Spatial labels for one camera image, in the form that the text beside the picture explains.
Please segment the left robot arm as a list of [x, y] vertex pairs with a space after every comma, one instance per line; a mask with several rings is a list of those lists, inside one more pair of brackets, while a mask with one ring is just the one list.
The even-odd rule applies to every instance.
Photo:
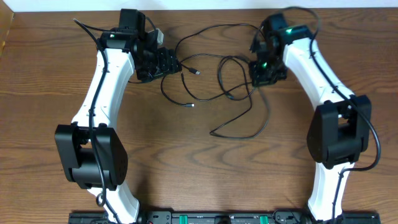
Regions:
[[127, 152], [116, 126], [126, 86], [180, 72], [172, 49], [163, 47], [158, 28], [146, 31], [149, 18], [137, 9], [122, 9], [119, 25], [94, 37], [97, 63], [85, 100], [70, 124], [55, 130], [55, 143], [68, 181], [96, 197], [109, 222], [139, 223], [140, 204], [125, 180]]

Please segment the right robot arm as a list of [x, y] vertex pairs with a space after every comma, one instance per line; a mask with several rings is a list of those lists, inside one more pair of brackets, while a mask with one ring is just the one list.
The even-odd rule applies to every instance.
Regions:
[[283, 13], [267, 17], [254, 39], [249, 74], [254, 87], [273, 85], [291, 71], [314, 110], [307, 147], [316, 162], [312, 194], [307, 202], [312, 221], [341, 219], [345, 184], [359, 156], [368, 148], [371, 102], [356, 96], [335, 75], [306, 25], [289, 26]]

